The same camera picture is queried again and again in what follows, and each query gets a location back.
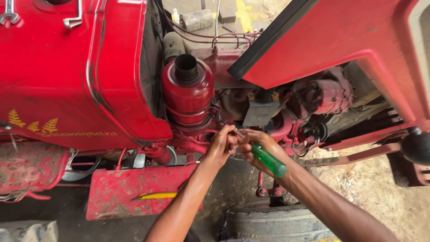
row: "red tractor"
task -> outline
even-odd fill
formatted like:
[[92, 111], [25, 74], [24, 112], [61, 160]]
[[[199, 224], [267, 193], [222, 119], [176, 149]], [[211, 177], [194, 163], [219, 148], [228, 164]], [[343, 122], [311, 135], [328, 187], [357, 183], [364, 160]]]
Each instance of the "red tractor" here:
[[[427, 1], [293, 0], [265, 30], [198, 35], [208, 48], [191, 50], [160, 0], [0, 6], [2, 202], [92, 173], [87, 219], [160, 213], [171, 197], [132, 199], [177, 192], [221, 121], [266, 131], [306, 167], [401, 150], [429, 185]], [[301, 159], [366, 143], [381, 146]]]

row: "concrete floor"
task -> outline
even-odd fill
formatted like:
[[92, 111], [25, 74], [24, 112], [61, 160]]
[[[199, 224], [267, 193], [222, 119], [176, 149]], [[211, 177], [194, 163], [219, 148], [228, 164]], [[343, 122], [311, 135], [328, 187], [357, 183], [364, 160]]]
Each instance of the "concrete floor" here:
[[[200, 9], [200, 0], [164, 0], [168, 10], [179, 13]], [[222, 0], [221, 6], [235, 7], [234, 28], [246, 32], [265, 28], [289, 0]], [[216, 12], [218, 1], [206, 0], [206, 8]], [[227, 33], [219, 27], [220, 34]], [[198, 33], [214, 34], [215, 25]], [[193, 44], [193, 48], [206, 47]], [[355, 153], [370, 146], [340, 152], [317, 149], [309, 156], [320, 158]], [[311, 172], [336, 192], [369, 211], [386, 224], [401, 241], [428, 241], [430, 238], [430, 187], [401, 188], [394, 184], [387, 157], [350, 165], [313, 168]], [[212, 241], [224, 212], [238, 204], [258, 200], [255, 196], [258, 172], [245, 161], [229, 160], [218, 173], [211, 191], [193, 223], [202, 241]], [[0, 222], [14, 220], [57, 220], [61, 242], [141, 241], [156, 216], [86, 221], [88, 188], [55, 187], [44, 195], [51, 200], [24, 198], [16, 204], [0, 204]]]

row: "black rubber strip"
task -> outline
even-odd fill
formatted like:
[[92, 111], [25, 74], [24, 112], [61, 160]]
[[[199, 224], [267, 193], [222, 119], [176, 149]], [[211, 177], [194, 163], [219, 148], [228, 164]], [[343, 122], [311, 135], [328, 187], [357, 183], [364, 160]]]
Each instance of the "black rubber strip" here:
[[267, 27], [242, 56], [227, 69], [227, 72], [237, 80], [251, 69], [251, 67], [291, 29], [318, 0], [293, 0]]

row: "wrench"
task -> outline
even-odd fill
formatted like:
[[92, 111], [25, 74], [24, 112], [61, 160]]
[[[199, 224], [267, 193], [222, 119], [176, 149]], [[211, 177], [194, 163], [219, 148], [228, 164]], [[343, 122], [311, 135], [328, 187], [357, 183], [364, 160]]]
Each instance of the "wrench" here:
[[5, 0], [4, 5], [4, 14], [0, 15], [0, 24], [4, 25], [6, 23], [6, 20], [10, 19], [11, 24], [16, 24], [20, 17], [18, 14], [13, 12], [13, 2], [15, 0]]

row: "tire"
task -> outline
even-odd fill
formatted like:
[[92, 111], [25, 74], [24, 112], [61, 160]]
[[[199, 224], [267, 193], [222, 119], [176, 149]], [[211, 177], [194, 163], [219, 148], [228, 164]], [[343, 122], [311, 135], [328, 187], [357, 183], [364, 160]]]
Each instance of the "tire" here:
[[227, 227], [235, 238], [259, 241], [316, 241], [333, 233], [304, 205], [268, 207], [269, 200], [237, 205], [227, 211]]

